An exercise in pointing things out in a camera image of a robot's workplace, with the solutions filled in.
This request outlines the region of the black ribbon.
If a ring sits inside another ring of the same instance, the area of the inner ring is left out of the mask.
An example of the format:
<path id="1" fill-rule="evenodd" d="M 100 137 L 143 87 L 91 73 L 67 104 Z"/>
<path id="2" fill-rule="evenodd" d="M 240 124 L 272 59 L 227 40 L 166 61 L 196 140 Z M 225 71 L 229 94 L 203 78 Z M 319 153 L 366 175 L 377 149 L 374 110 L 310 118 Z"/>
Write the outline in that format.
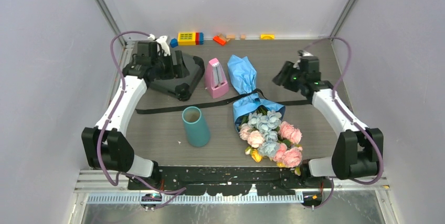
<path id="1" fill-rule="evenodd" d="M 183 111 L 189 106 L 194 106 L 199 109 L 212 108 L 212 107 L 217 107 L 217 106 L 228 105 L 228 104 L 238 101 L 244 97 L 248 97 L 252 94 L 258 94 L 258 93 L 265 98 L 263 92 L 260 89 L 255 89 L 250 93 L 240 94 L 238 96 L 224 99 L 224 100 L 217 101 L 217 102 L 198 103 L 198 104 L 192 104 L 192 105 L 181 105 L 181 106 L 173 106 L 173 107 L 157 108 L 157 109 L 135 109 L 135 110 L 136 110 L 137 114 L 160 114 L 160 113 Z"/>

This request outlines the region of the blue flower bouquet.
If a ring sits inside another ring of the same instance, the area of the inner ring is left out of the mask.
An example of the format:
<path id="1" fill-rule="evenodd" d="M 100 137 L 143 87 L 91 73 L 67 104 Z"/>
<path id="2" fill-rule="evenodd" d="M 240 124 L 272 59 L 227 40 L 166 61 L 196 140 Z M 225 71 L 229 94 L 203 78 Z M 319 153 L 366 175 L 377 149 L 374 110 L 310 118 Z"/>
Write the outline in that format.
<path id="1" fill-rule="evenodd" d="M 285 106 L 263 98 L 257 88 L 257 71 L 247 57 L 232 55 L 229 79 L 240 98 L 233 103 L 235 128 L 247 142 L 245 154 L 255 162 L 268 159 L 298 176 L 303 161 L 302 132 L 283 119 Z"/>

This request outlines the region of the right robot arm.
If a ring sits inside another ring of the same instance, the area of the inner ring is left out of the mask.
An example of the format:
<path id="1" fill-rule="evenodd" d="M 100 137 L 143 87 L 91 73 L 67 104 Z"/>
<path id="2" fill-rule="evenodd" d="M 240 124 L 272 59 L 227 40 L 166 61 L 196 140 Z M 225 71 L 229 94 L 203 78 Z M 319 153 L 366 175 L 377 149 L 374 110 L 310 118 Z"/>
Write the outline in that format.
<path id="1" fill-rule="evenodd" d="M 300 92 L 328 121 L 337 136 L 333 154 L 306 159 L 300 172 L 300 182 L 314 187 L 321 177 L 351 180 L 372 185 L 383 174 L 383 142 L 380 129 L 361 122 L 344 104 L 335 86 L 321 79 L 317 57 L 298 63 L 286 61 L 273 83 L 293 92 Z"/>

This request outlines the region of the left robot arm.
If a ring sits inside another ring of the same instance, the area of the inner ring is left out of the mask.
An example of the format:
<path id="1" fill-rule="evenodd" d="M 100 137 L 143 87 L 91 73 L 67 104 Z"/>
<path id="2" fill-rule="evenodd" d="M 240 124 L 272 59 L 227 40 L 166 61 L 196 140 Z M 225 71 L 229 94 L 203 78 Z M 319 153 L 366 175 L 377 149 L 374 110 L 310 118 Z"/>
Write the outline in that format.
<path id="1" fill-rule="evenodd" d="M 161 182 L 158 163 L 135 154 L 126 139 L 129 122 L 140 98 L 151 84 L 155 90 L 187 101 L 204 75 L 204 61 L 180 50 L 171 51 L 165 42 L 137 41 L 129 63 L 119 74 L 120 84 L 109 107 L 94 127 L 81 133 L 88 165 L 126 176 L 137 176 L 148 189 Z"/>

